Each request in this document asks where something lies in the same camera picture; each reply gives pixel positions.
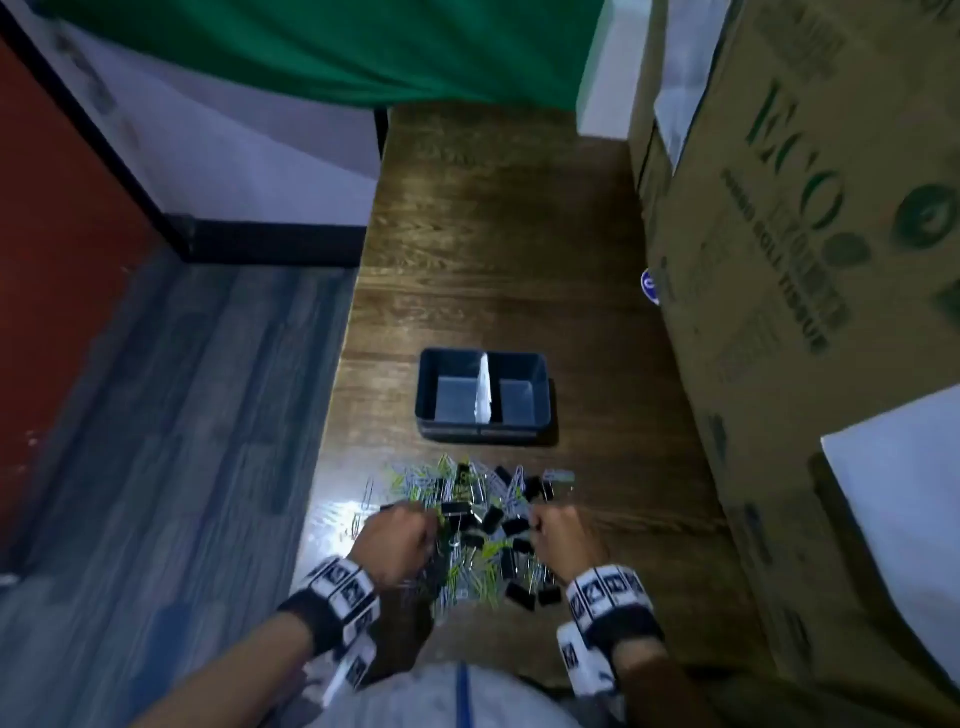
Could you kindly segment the person's left hand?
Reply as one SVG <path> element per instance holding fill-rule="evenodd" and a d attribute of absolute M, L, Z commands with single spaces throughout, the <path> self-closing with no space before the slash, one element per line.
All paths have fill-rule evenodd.
<path fill-rule="evenodd" d="M 402 501 L 369 516 L 348 552 L 347 559 L 370 579 L 378 593 L 398 588 L 416 578 L 428 564 L 407 563 L 407 513 Z"/>

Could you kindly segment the person's right hand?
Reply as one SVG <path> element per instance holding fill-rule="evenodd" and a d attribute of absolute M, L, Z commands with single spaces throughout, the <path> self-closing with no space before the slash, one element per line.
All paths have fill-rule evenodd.
<path fill-rule="evenodd" d="M 612 564 L 611 554 L 591 519 L 574 505 L 539 503 L 532 507 L 558 507 L 553 531 L 553 554 L 535 555 L 564 586 L 587 571 Z"/>

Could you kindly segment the person's left forearm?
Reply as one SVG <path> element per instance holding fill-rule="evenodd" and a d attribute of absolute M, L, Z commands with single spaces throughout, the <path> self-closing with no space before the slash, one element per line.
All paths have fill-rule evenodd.
<path fill-rule="evenodd" d="M 292 613 L 276 614 L 128 728 L 257 728 L 313 655 L 308 626 Z"/>

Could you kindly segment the person's right forearm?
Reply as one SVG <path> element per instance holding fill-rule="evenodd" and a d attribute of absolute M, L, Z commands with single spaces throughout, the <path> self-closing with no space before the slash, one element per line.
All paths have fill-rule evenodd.
<path fill-rule="evenodd" d="M 654 637 L 622 640 L 611 653 L 628 728 L 723 728 L 713 708 Z"/>

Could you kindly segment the pile of paper and binder clips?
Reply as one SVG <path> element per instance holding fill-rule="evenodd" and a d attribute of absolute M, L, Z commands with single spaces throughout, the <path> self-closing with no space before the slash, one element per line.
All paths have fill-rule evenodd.
<path fill-rule="evenodd" d="M 534 554 L 531 507 L 569 497 L 576 480 L 571 469 L 493 467 L 448 454 L 388 467 L 380 480 L 367 480 L 360 501 L 344 505 L 342 540 L 355 541 L 369 517 L 401 501 L 420 504 L 438 516 L 438 532 L 426 566 L 398 587 L 403 603 L 428 607 L 436 621 L 470 602 L 535 612 L 563 598 L 558 578 Z"/>

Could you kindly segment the black white marker wristband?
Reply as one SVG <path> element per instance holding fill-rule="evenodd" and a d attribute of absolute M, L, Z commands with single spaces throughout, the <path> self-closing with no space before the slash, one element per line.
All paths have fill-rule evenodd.
<path fill-rule="evenodd" d="M 303 697 L 324 711 L 355 694 L 378 655 L 371 629 L 381 616 L 381 603 L 366 571 L 346 557 L 329 557 L 277 612 L 297 619 L 310 636 Z"/>
<path fill-rule="evenodd" d="M 665 641 L 654 607 L 637 573 L 606 564 L 584 571 L 566 587 L 572 620 L 558 627 L 560 657 L 576 697 L 618 690 L 615 649 L 635 640 Z"/>

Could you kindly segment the white tray divider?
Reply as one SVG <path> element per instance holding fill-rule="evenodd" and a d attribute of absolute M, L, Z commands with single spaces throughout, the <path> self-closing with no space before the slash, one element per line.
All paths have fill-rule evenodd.
<path fill-rule="evenodd" d="M 489 354 L 482 352 L 476 378 L 474 421 L 479 426 L 488 425 L 493 418 L 494 395 Z"/>

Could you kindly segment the dark blue divided tray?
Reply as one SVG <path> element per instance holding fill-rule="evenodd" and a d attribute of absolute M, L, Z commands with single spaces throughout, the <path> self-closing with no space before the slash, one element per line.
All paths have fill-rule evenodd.
<path fill-rule="evenodd" d="M 476 379 L 488 353 L 491 422 L 474 420 Z M 553 437 L 554 387 L 546 358 L 534 352 L 427 347 L 420 355 L 414 419 L 421 437 L 443 443 L 538 446 Z"/>

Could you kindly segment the person's white shirt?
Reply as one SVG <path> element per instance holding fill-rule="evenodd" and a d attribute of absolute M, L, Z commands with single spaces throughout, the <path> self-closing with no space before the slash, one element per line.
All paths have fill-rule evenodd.
<path fill-rule="evenodd" d="M 464 662 L 429 664 L 336 698 L 302 728 L 618 728 L 596 698 L 555 698 Z"/>

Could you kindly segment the white paper sheet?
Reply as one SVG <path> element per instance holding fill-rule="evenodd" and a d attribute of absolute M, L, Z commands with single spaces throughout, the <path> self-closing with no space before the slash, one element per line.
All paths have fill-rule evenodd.
<path fill-rule="evenodd" d="M 821 447 L 894 620 L 960 689 L 960 383 Z"/>
<path fill-rule="evenodd" d="M 654 119 L 675 173 L 706 93 L 732 0 L 668 0 Z"/>

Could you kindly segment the large printed cardboard box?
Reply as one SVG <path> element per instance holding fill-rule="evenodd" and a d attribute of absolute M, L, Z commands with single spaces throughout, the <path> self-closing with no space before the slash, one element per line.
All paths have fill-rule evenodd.
<path fill-rule="evenodd" d="M 960 0 L 742 0 L 647 256 L 779 669 L 960 728 L 821 439 L 960 383 Z"/>

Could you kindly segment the plain cardboard box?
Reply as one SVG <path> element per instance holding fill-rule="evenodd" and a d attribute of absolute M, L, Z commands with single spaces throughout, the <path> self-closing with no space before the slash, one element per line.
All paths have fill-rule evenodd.
<path fill-rule="evenodd" d="M 657 152 L 664 143 L 656 119 L 655 104 L 664 84 L 669 10 L 670 0 L 650 0 L 649 23 L 628 134 L 633 187 L 645 227 L 650 222 L 650 169 L 659 164 L 650 159 L 664 154 L 663 151 Z"/>

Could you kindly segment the red door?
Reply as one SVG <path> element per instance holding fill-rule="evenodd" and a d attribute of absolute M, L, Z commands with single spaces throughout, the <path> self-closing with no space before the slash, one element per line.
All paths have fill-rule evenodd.
<path fill-rule="evenodd" d="M 0 547 L 39 451 L 157 243 L 149 219 L 0 39 Z"/>

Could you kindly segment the green cloth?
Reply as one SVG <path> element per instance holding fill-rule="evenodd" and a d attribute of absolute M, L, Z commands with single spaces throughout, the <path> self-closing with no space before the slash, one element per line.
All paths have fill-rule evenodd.
<path fill-rule="evenodd" d="M 604 0 L 32 0 L 42 18 L 262 91 L 571 112 Z"/>

